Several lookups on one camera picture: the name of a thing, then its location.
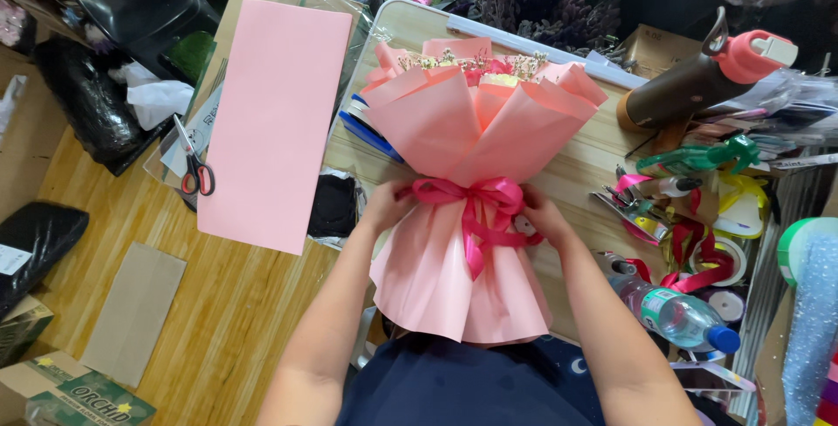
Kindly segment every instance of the plastic water bottle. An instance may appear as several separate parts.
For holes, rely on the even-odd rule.
[[[693,352],[739,349],[739,335],[703,300],[630,275],[608,281],[640,323],[672,344]]]

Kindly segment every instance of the pink bottle lid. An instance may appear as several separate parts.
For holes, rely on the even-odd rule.
[[[788,39],[764,30],[753,30],[733,38],[712,56],[721,72],[739,84],[753,84],[797,58],[797,46]]]

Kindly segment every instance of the pink ribbon bow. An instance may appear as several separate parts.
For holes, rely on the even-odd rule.
[[[477,182],[468,188],[447,179],[418,179],[413,183],[413,193],[421,202],[428,204],[449,204],[466,199],[462,218],[463,243],[472,280],[476,280],[483,271],[484,252],[492,246],[519,248],[539,244],[544,240],[538,233],[527,237],[524,233],[507,232],[512,217],[524,208],[524,192],[512,179],[497,177]],[[491,228],[477,220],[477,199],[497,210]],[[483,242],[477,244],[472,235]]]

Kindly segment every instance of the blue bottle cap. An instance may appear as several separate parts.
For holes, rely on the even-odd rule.
[[[707,332],[707,342],[710,343],[710,346],[725,354],[733,354],[739,350],[739,345],[742,344],[736,331],[724,326],[710,328],[710,331]]]

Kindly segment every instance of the pink wrapping paper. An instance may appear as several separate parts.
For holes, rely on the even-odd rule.
[[[457,58],[486,57],[491,41],[430,40],[423,53],[439,57],[445,48]],[[398,58],[405,50],[382,43],[375,53],[380,67],[361,92],[370,105],[364,113],[416,172],[465,188],[497,177],[529,179],[608,98],[578,63],[547,63],[537,83],[468,87],[459,66],[404,71]],[[465,205],[465,199],[421,203],[393,228],[371,268],[375,304],[403,328],[456,341],[495,344],[547,334],[550,310],[523,249],[487,249],[484,270],[472,278]],[[487,223],[494,218],[490,206],[478,214]]]

